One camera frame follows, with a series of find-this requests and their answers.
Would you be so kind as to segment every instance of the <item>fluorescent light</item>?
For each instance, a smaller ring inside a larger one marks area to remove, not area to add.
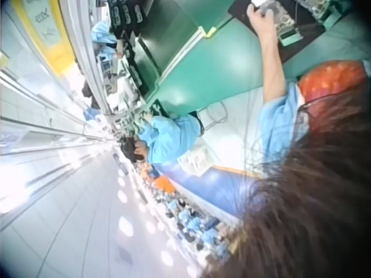
[[[144,204],[142,204],[142,203],[139,204],[139,210],[140,210],[142,213],[145,213],[145,211],[146,211],[146,207],[144,206]]]
[[[124,186],[126,185],[126,184],[125,184],[125,181],[123,180],[122,177],[119,177],[119,178],[117,179],[117,181],[118,181],[118,184],[121,185],[122,187],[124,187]]]
[[[134,235],[133,225],[124,217],[120,218],[118,225],[121,232],[123,232],[126,236],[131,237]]]
[[[147,224],[146,224],[146,227],[147,227],[147,230],[150,233],[155,233],[156,232],[156,227],[155,227],[155,225],[153,225],[152,222],[148,221]]]
[[[191,278],[197,278],[197,270],[190,265],[187,266],[187,273]]]
[[[120,201],[121,201],[122,203],[125,204],[125,203],[128,202],[128,197],[126,197],[125,193],[122,192],[121,190],[118,191],[117,196],[118,196],[118,198],[120,199]]]
[[[158,222],[158,223],[157,223],[157,228],[158,228],[160,231],[163,231],[163,230],[165,230],[165,225],[164,225],[162,222]]]
[[[162,251],[161,252],[161,258],[162,258],[162,261],[164,262],[165,265],[167,265],[167,266],[173,266],[174,265],[173,257],[167,251]]]
[[[118,175],[120,177],[123,177],[123,176],[125,176],[125,173],[122,171],[122,169],[118,169]]]

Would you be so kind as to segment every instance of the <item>sign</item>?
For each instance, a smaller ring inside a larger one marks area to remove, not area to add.
[[[47,47],[61,42],[62,38],[53,18],[49,0],[23,0],[23,7],[32,26]]]
[[[12,0],[33,44],[48,66],[61,76],[75,64],[58,0]]]

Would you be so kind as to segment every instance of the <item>electronic component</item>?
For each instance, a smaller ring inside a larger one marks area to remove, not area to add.
[[[330,0],[296,0],[302,7],[309,10],[313,17],[327,30],[340,19],[341,8]]]
[[[261,14],[265,14],[267,10],[273,11],[278,39],[283,46],[291,45],[303,38],[295,26],[295,21],[279,2],[267,0],[259,6],[259,9]]]

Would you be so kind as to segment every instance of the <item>hair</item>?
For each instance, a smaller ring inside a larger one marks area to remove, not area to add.
[[[131,163],[135,164],[144,161],[143,155],[137,155],[135,151],[135,139],[134,137],[121,137],[119,142],[121,143],[120,149],[123,155],[130,160]]]
[[[370,275],[368,98],[368,90],[353,90],[321,102],[310,132],[283,161],[263,166],[266,178],[252,186],[243,224],[230,235],[238,240],[233,254],[202,277]]]

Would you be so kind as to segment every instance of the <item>blue work shirt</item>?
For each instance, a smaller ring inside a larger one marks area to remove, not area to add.
[[[304,104],[296,83],[288,84],[287,95],[263,105],[260,114],[260,133],[263,143],[263,163],[284,157],[291,147],[297,110]],[[308,131],[308,122],[298,129],[299,139]]]
[[[151,126],[145,127],[139,138],[147,143],[148,162],[164,163],[185,154],[200,135],[200,124],[191,115],[176,119],[154,116]]]
[[[102,57],[102,61],[109,61],[112,60],[114,54],[116,54],[116,50],[109,47],[109,46],[103,46],[98,54],[98,57]]]
[[[110,34],[110,26],[108,22],[103,20],[95,24],[90,32],[93,42],[100,43],[117,43],[117,38],[114,34]]]

